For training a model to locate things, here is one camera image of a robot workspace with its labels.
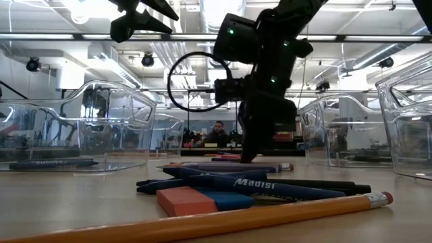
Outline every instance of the security camera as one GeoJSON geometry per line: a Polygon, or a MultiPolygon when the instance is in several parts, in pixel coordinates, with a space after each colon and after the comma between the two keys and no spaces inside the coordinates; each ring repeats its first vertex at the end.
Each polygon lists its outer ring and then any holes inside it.
{"type": "Polygon", "coordinates": [[[386,58],[383,61],[380,61],[378,63],[378,66],[380,68],[391,68],[391,67],[393,67],[393,65],[394,65],[394,60],[391,57],[386,58]]]}
{"type": "Polygon", "coordinates": [[[30,72],[40,72],[41,68],[42,65],[39,62],[39,57],[31,57],[26,65],[26,69],[30,72]]]}
{"type": "Polygon", "coordinates": [[[153,59],[153,53],[148,52],[144,54],[144,57],[141,60],[141,63],[144,67],[151,67],[155,64],[155,59],[153,59]]]}
{"type": "Polygon", "coordinates": [[[324,92],[324,91],[328,90],[329,88],[330,88],[329,81],[323,81],[322,83],[317,84],[317,87],[315,90],[318,90],[320,92],[324,92]]]}

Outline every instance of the black marker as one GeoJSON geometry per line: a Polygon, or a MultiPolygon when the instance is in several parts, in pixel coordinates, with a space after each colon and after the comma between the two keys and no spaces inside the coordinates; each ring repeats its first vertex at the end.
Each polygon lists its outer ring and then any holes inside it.
{"type": "Polygon", "coordinates": [[[356,185],[354,182],[336,182],[320,180],[285,180],[285,179],[267,179],[271,183],[279,183],[292,186],[305,186],[309,188],[318,188],[324,190],[333,190],[345,193],[346,196],[356,194],[371,193],[370,185],[356,185]]]}

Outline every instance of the man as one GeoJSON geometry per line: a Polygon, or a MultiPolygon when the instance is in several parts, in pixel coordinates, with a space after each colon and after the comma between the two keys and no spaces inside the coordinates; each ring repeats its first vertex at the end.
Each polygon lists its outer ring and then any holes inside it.
{"type": "Polygon", "coordinates": [[[216,121],[215,126],[213,127],[213,131],[210,134],[207,134],[205,139],[202,142],[205,143],[217,143],[219,147],[225,147],[227,143],[227,134],[225,130],[223,130],[223,122],[216,121]]]}

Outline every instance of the black cable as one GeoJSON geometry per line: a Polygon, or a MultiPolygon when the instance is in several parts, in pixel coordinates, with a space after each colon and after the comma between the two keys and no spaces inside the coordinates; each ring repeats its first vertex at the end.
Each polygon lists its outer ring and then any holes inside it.
{"type": "Polygon", "coordinates": [[[171,99],[171,102],[178,108],[180,108],[181,110],[187,111],[187,112],[195,112],[195,113],[202,113],[202,112],[208,112],[208,111],[212,111],[216,108],[221,107],[222,105],[224,105],[225,103],[221,103],[221,104],[217,104],[214,107],[210,107],[210,108],[206,108],[206,109],[189,109],[186,107],[183,107],[181,104],[177,103],[177,101],[174,99],[174,96],[171,92],[171,76],[174,73],[174,70],[176,69],[176,67],[186,58],[191,57],[193,55],[202,55],[205,57],[210,57],[213,60],[215,60],[216,62],[220,63],[222,65],[222,67],[225,69],[226,73],[227,73],[227,79],[231,80],[232,79],[232,73],[230,68],[228,67],[228,65],[224,62],[224,60],[216,57],[215,55],[211,54],[211,53],[206,53],[204,51],[193,51],[191,53],[188,53],[186,55],[184,55],[183,57],[179,58],[174,65],[171,67],[169,74],[168,74],[168,79],[167,79],[167,92],[168,92],[168,96],[171,99]]]}

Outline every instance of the desk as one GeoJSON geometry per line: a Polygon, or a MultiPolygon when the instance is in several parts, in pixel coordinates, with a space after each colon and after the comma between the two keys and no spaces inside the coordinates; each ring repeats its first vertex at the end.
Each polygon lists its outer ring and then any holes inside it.
{"type": "MultiPolygon", "coordinates": [[[[182,158],[202,161],[210,158],[182,158]]],[[[306,166],[303,158],[262,157],[293,163],[295,172],[275,178],[350,180],[391,192],[392,205],[299,223],[182,242],[430,242],[432,182],[396,175],[392,169],[340,169],[306,166]]],[[[14,238],[75,227],[166,217],[154,196],[135,193],[135,182],[169,176],[151,161],[105,175],[15,173],[0,175],[0,238],[14,238]]]]}

